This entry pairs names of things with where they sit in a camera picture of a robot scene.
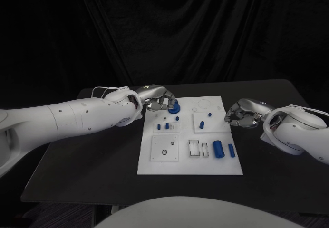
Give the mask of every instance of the white platform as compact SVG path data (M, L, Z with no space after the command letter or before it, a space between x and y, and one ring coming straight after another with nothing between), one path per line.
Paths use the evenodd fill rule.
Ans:
M231 134L229 125L224 122L224 106L219 96L205 97L182 97L178 98L180 112L170 114L166 110L150 112L146 110L143 138L140 146L139 156L139 169L137 174L163 174L163 175L242 175L238 152L234 145L234 139ZM205 132L195 133L195 128L199 128L199 119L206 118L205 121ZM156 123L162 123L162 130L156 132ZM165 123L179 123L176 126L180 127L179 132L173 132L167 129L165 133ZM152 151L152 139L154 136L170 135L178 136L178 160L175 161L152 161L152 154L157 153L160 157L166 156L160 154L162 148ZM201 156L191 156L189 140L199 140ZM221 140L224 147L224 158L215 157L212 142ZM202 143L208 145L209 156L203 156ZM228 144L232 144L235 150L235 157L229 155Z

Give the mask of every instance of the black table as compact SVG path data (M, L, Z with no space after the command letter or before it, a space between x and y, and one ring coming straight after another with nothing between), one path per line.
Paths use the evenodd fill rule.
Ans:
M166 88L176 97L221 95L225 110L244 97L274 107L307 106L293 84L281 79ZM89 95L91 89L84 89L78 98ZM306 152L290 155L261 141L261 127L232 127L244 176L137 175L143 122L53 142L22 201L131 205L157 197L195 196L261 210L329 214L329 165Z

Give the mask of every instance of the floor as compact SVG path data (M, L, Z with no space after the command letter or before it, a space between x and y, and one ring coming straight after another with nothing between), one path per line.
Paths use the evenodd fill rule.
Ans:
M26 214L30 228L91 228L94 205L40 203ZM329 228L329 217L300 216L294 212L270 212L307 228Z

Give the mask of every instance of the blue object in gripper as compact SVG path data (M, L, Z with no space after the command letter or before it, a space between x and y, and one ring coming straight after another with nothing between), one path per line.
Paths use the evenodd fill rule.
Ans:
M235 158L235 152L234 152L234 145L232 144L228 144L228 149L229 149L231 157Z
M216 158L225 157L224 149L222 149L222 145L221 145L221 141L219 140L215 140L212 142L212 146L214 146L214 151L215 151L215 157Z
M170 114L176 114L180 111L179 101L175 101L173 109L167 110Z

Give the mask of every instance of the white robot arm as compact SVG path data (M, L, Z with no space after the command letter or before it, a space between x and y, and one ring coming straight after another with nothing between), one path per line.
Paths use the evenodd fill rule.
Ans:
M270 145L293 155L307 151L320 162L329 164L329 128L325 121L306 110L329 116L296 105L274 109L264 102L244 98L228 110L225 122L232 126L254 128L264 121L260 138Z
M0 110L0 176L40 145L126 126L150 111L172 109L175 96L160 85L128 87L102 98L91 97L33 108Z

